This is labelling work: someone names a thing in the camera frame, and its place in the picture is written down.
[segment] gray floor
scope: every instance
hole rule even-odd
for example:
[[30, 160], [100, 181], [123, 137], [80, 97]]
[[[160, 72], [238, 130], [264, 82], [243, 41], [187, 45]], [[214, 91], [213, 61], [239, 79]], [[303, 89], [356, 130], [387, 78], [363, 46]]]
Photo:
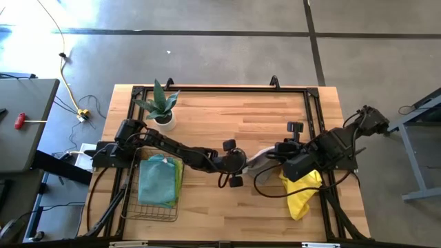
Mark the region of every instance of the gray floor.
[[[301, 0], [42, 2], [67, 28], [308, 31]], [[317, 32], [441, 33], [441, 2], [436, 0], [311, 0], [310, 4]], [[59, 78], [61, 37], [48, 34], [53, 23], [38, 5], [11, 3], [0, 23], [21, 27], [12, 34], [0, 33], [0, 71]], [[65, 68], [68, 83], [77, 99], [96, 95], [102, 112], [107, 112], [115, 83], [151, 83], [155, 78], [164, 83], [173, 77], [182, 84], [266, 85], [276, 74], [283, 85], [317, 85], [309, 38], [70, 34], [65, 39], [72, 60]], [[318, 48], [326, 85], [338, 88], [346, 117], [367, 104], [394, 120], [400, 117], [400, 106], [441, 86], [441, 39], [318, 39]], [[69, 102], [64, 87], [57, 95]], [[105, 120], [96, 114], [92, 99], [81, 101], [81, 106], [92, 110], [96, 129], [79, 125], [73, 140], [78, 145], [95, 143]], [[51, 153], [72, 147], [68, 136], [76, 122], [72, 114], [54, 106], [40, 149]], [[440, 246], [441, 198], [407, 204], [401, 200], [401, 194], [416, 190], [417, 184], [399, 134], [362, 138], [358, 146], [367, 147], [358, 162], [372, 236]], [[59, 188], [54, 192], [78, 193], [47, 195], [45, 205], [77, 201], [86, 190], [62, 187], [56, 180], [52, 186]], [[78, 222], [70, 220], [66, 225], [73, 231]]]

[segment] wooden tabletop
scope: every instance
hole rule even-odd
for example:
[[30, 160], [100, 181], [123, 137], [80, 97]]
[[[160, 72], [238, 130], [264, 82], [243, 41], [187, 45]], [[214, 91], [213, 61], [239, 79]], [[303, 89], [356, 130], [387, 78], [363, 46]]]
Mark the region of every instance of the wooden tabletop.
[[[104, 141], [114, 140], [121, 121], [127, 117], [132, 87], [133, 85], [115, 85], [103, 132]], [[337, 89], [335, 87], [318, 89], [326, 129], [340, 127], [343, 119]], [[304, 122], [304, 132], [300, 135], [300, 139], [301, 141], [310, 139], [303, 96], [297, 93], [181, 92], [174, 113], [177, 125], [172, 131], [163, 133], [164, 135], [190, 147], [217, 149], [220, 156], [224, 154], [222, 142], [227, 139], [235, 138], [237, 146], [251, 157], [258, 150], [292, 136], [287, 132], [287, 121]], [[318, 130], [315, 111], [313, 115]], [[149, 127], [157, 129], [153, 121], [146, 123]], [[97, 183], [90, 206], [90, 226], [101, 217], [109, 205], [115, 171], [108, 169]], [[100, 170], [94, 172], [90, 189], [99, 172]], [[344, 174], [345, 172], [337, 171], [336, 180]], [[186, 167], [177, 220], [164, 223], [127, 219], [123, 238], [125, 240], [326, 240], [318, 194], [308, 202], [311, 209], [306, 216], [295, 221], [289, 215], [286, 198], [260, 196], [252, 186], [252, 178], [244, 176], [243, 179], [243, 187], [219, 189], [218, 174], [206, 174]], [[274, 173], [262, 186], [262, 191], [268, 194], [285, 192], [277, 173]], [[369, 236], [356, 179], [350, 176], [341, 183], [338, 186], [338, 195], [342, 208], [353, 224], [362, 234]], [[329, 211], [336, 234], [335, 215], [331, 207]], [[120, 215], [121, 209], [118, 208], [114, 215], [112, 234], [116, 230]], [[83, 212], [79, 235], [86, 232], [85, 216], [86, 210]]]

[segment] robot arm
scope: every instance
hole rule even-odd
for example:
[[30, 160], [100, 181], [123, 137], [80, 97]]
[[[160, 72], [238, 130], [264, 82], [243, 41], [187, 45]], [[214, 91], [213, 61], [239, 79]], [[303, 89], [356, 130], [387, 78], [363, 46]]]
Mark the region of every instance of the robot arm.
[[[306, 144], [300, 143], [297, 138], [277, 143], [274, 153], [285, 154], [277, 157], [285, 176], [295, 182], [314, 169], [323, 172], [337, 166], [340, 169], [356, 166], [355, 140], [375, 133], [384, 134], [389, 126], [389, 120], [373, 107], [364, 106], [357, 114], [353, 123], [323, 132]], [[293, 130], [294, 137], [298, 137], [301, 128]]]
[[186, 165], [192, 169], [207, 173], [219, 172], [233, 176], [241, 173], [246, 166], [246, 154], [236, 147], [235, 140], [228, 140], [223, 143], [223, 149], [227, 152], [225, 156], [218, 156], [214, 149], [205, 147], [188, 147], [171, 138], [160, 134], [157, 130], [148, 128], [143, 121], [133, 119], [124, 120], [115, 136], [115, 143], [106, 149], [101, 149], [92, 155], [94, 160], [103, 157], [115, 157], [131, 161], [136, 149], [150, 146], [181, 158]]

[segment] green towel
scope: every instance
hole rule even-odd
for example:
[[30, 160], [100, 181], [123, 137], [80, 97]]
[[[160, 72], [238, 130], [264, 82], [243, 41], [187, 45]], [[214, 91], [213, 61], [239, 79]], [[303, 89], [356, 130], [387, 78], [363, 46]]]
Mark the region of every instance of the green towel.
[[167, 206], [167, 208], [173, 208], [174, 206], [176, 206], [176, 200], [181, 193], [183, 164], [175, 158], [167, 158], [167, 161], [168, 163], [172, 163], [175, 166], [174, 171], [176, 172], [176, 182], [174, 185], [175, 185], [176, 199], [168, 203], [164, 203], [164, 206]]

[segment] yellow cable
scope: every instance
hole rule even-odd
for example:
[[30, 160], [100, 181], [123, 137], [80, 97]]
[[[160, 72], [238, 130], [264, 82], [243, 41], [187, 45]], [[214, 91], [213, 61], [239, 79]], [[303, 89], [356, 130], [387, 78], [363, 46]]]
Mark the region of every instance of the yellow cable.
[[[45, 8], [44, 5], [40, 2], [40, 0], [37, 0], [37, 1], [40, 3], [41, 7], [43, 7], [43, 9], [46, 11], [46, 13], [49, 15], [49, 17], [54, 21], [55, 25], [57, 26], [58, 31], [59, 31], [60, 34], [61, 34], [61, 38], [63, 39], [63, 53], [65, 53], [65, 41], [64, 41], [64, 35], [63, 35], [62, 31], [61, 31], [61, 28], [58, 26], [58, 23], [55, 21], [54, 17], [52, 17], [52, 15], [49, 13], [49, 11], [46, 10], [46, 8]], [[64, 58], [61, 57], [61, 62], [60, 62], [60, 74], [61, 74], [61, 78], [63, 79], [64, 86], [66, 86], [66, 89], [68, 89], [70, 99], [72, 100], [72, 102], [73, 102], [73, 104], [74, 104], [74, 106], [75, 106], [77, 112], [79, 113], [79, 112], [81, 112], [81, 109], [80, 109], [80, 108], [78, 107], [78, 105], [76, 104], [76, 101], [75, 101], [75, 99], [74, 99], [74, 95], [72, 94], [72, 91], [70, 90], [70, 87], [69, 87], [68, 83], [66, 83], [66, 79], [64, 78], [64, 75], [63, 75], [63, 68], [64, 68], [63, 61], [64, 61]]]

